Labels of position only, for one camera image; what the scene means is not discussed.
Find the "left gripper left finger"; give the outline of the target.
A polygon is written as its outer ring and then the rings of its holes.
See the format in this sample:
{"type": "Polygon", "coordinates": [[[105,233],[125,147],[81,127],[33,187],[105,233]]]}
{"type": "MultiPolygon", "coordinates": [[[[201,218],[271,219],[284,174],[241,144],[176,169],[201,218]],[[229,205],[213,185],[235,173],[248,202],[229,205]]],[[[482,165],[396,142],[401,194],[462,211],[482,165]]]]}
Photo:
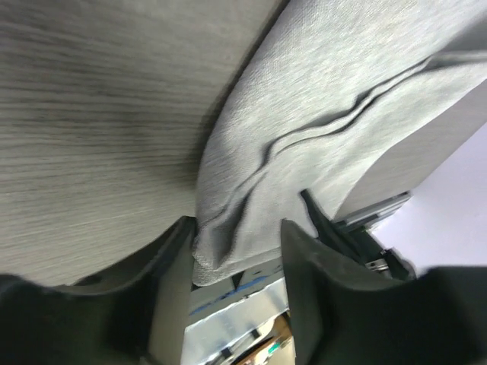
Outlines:
{"type": "Polygon", "coordinates": [[[196,222],[73,285],[1,276],[3,364],[179,364],[196,222]]]}

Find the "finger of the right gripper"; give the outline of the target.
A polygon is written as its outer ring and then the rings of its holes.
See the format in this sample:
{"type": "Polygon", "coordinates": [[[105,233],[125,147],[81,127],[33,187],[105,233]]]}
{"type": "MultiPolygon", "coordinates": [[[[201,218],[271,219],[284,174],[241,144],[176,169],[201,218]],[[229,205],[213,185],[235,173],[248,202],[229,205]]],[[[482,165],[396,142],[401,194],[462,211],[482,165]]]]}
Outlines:
{"type": "Polygon", "coordinates": [[[416,279],[412,263],[395,249],[384,248],[369,232],[372,226],[353,230],[340,227],[322,211],[310,190],[301,191],[300,196],[321,243],[385,277],[401,281],[416,279]]]}

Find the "grey cloth napkin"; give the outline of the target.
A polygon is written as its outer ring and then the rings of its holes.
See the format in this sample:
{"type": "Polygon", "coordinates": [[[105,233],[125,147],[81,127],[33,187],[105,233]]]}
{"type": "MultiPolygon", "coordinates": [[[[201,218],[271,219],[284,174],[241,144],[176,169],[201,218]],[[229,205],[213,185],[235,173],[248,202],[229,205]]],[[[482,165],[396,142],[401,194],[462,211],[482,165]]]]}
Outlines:
{"type": "Polygon", "coordinates": [[[199,168],[194,283],[280,254],[312,189],[338,213],[371,166],[486,78],[484,1],[291,1],[228,97],[199,168]]]}

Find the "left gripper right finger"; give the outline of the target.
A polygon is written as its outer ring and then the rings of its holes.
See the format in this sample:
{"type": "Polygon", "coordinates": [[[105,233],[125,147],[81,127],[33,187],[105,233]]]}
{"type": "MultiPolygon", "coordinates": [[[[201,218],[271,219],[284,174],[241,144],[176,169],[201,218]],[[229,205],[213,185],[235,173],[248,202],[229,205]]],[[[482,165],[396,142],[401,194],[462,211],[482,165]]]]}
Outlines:
{"type": "Polygon", "coordinates": [[[281,225],[298,364],[483,364],[486,269],[433,268],[386,278],[281,225]]]}

